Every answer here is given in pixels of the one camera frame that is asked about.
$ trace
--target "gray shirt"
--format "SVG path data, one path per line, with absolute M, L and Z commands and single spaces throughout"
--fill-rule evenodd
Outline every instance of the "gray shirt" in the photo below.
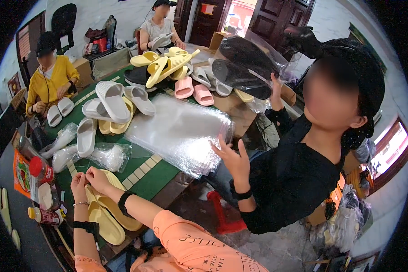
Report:
M 157 38 L 160 34 L 167 34 L 171 33 L 172 28 L 174 27 L 174 23 L 170 19 L 163 18 L 163 25 L 158 26 L 156 25 L 152 19 L 145 21 L 141 25 L 141 29 L 148 32 L 150 38 L 148 41 L 153 41 Z M 160 47 L 167 46 L 171 43 L 171 40 L 166 41 L 160 45 Z

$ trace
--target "pink slide sandal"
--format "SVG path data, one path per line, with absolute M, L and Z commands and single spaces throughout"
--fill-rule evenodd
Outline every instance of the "pink slide sandal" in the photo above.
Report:
M 194 93 L 194 86 L 191 77 L 185 77 L 175 82 L 174 95 L 178 99 L 188 98 Z
M 203 84 L 196 85 L 194 88 L 195 100 L 203 106 L 211 106 L 214 104 L 213 96 L 207 86 Z

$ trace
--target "black shirt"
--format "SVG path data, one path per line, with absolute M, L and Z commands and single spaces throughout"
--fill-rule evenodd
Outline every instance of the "black shirt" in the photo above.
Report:
M 311 128 L 305 115 L 292 121 L 285 108 L 278 112 L 267 110 L 265 114 L 282 138 L 277 148 L 250 163 L 249 182 L 257 207 L 241 215 L 256 234 L 278 231 L 310 215 L 337 187 L 348 154 L 342 147 L 340 162 L 334 165 L 301 143 Z

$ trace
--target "yellow jacket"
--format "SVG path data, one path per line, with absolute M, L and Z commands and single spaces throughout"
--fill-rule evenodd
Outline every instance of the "yellow jacket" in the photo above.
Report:
M 39 69 L 37 69 L 30 79 L 29 93 L 27 94 L 26 105 L 27 115 L 32 115 L 32 113 L 29 112 L 29 109 L 33 104 L 36 103 L 36 98 L 38 96 L 41 101 L 43 101 L 45 104 L 48 104 L 47 108 L 49 108 L 53 104 L 57 104 L 57 88 L 66 84 L 72 78 L 77 78 L 78 80 L 80 79 L 80 75 L 67 56 L 56 57 L 56 63 L 53 67 L 51 79 L 44 78 L 42 73 L 39 72 Z

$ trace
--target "red bottle cap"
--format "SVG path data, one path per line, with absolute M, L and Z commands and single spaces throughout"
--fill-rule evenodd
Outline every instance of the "red bottle cap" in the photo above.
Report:
M 33 157 L 29 164 L 30 174 L 34 177 L 39 176 L 42 170 L 42 164 L 43 162 L 40 157 Z

